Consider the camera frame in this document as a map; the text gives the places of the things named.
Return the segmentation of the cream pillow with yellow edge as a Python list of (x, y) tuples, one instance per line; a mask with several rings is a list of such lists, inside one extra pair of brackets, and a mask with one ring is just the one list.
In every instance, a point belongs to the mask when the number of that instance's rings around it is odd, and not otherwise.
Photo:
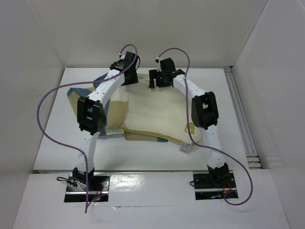
[(126, 86), (128, 107), (125, 131), (157, 136), (177, 143), (190, 143), (185, 95), (173, 87), (149, 88), (149, 75)]

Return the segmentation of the blue beige patchwork pillowcase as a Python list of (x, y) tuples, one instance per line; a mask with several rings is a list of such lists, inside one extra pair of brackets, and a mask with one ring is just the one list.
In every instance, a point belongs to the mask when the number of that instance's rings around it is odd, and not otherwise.
[[(97, 88), (98, 85), (98, 83), (95, 83), (92, 87), (89, 88), (71, 87), (68, 90), (67, 97), (75, 114), (77, 114), (78, 99), (81, 96), (88, 96)], [(120, 86), (112, 95), (111, 99), (109, 99), (106, 105), (104, 106), (104, 112), (106, 114), (107, 123), (99, 133), (100, 139), (123, 136), (126, 140), (129, 141), (151, 141), (162, 143), (168, 142), (167, 139), (158, 136), (124, 131), (123, 123), (127, 115), (127, 108), (128, 93), (123, 90), (122, 86)]]

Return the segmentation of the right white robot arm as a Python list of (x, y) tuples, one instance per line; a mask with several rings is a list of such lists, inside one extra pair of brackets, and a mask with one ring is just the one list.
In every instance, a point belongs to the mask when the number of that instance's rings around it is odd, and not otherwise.
[(213, 187), (219, 187), (229, 176), (229, 168), (223, 155), (217, 133), (219, 112), (216, 97), (213, 92), (207, 92), (189, 78), (184, 76), (181, 69), (162, 72), (149, 71), (149, 87), (172, 86), (182, 92), (191, 103), (191, 119), (195, 127), (199, 128), (208, 154), (208, 182)]

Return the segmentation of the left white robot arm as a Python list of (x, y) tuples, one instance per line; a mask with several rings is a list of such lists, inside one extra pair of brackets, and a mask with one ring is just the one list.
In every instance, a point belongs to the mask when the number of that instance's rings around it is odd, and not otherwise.
[(77, 101), (81, 152), (72, 177), (83, 190), (89, 190), (94, 185), (94, 153), (98, 135), (107, 123), (106, 104), (120, 86), (138, 83), (136, 63), (126, 60), (114, 62), (95, 90)]

